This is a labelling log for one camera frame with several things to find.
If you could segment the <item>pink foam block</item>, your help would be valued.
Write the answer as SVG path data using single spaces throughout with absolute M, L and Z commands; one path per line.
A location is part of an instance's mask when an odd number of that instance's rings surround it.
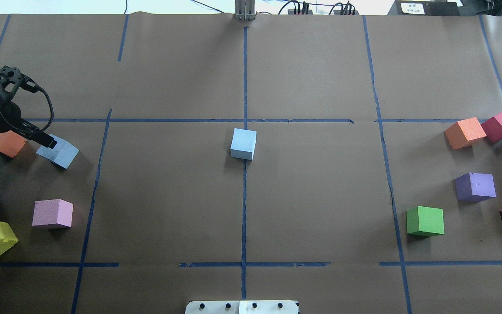
M 71 227 L 74 205 L 63 199 L 48 199 L 34 202 L 33 227 L 59 229 Z

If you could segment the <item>red foam block near orange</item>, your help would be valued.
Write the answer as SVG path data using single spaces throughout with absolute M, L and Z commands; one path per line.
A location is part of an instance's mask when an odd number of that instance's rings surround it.
M 486 120 L 481 124 L 481 127 L 491 143 L 502 140 L 502 112 Z

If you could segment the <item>green foam block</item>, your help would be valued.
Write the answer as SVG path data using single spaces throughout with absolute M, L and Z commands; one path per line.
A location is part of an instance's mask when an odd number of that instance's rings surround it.
M 444 235 L 444 211 L 441 208 L 417 206 L 406 211 L 407 234 L 413 236 Z

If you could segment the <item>purple foam block right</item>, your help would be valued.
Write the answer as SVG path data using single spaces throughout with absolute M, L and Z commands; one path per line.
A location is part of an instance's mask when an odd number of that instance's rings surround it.
M 469 172 L 454 180 L 458 201 L 480 202 L 496 198 L 492 174 Z

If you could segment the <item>light blue foam block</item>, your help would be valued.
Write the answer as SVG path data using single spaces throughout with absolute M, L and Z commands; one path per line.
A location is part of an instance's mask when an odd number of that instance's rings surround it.
M 230 147 L 231 157 L 253 160 L 257 141 L 257 131 L 235 128 Z
M 50 133 L 50 136 L 54 137 L 54 140 L 57 142 L 55 147 L 52 149 L 40 146 L 36 151 L 36 154 L 50 160 L 52 163 L 59 165 L 64 169 L 68 169 L 69 165 L 79 152 L 78 148 L 54 134 Z

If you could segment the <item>orange foam block left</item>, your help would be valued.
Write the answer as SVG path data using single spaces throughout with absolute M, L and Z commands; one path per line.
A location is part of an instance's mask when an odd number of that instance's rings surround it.
M 0 153 L 10 158 L 14 158 L 24 147 L 26 141 L 26 138 L 14 133 L 13 131 L 0 133 Z

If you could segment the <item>orange foam block right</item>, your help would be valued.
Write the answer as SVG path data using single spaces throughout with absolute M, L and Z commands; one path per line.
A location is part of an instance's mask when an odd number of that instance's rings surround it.
M 455 122 L 444 134 L 454 150 L 471 146 L 487 137 L 477 117 Z

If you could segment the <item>aluminium frame post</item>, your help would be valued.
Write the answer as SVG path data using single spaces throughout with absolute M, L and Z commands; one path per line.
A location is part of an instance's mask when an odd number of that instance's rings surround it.
M 235 20 L 255 20 L 255 0 L 235 0 Z

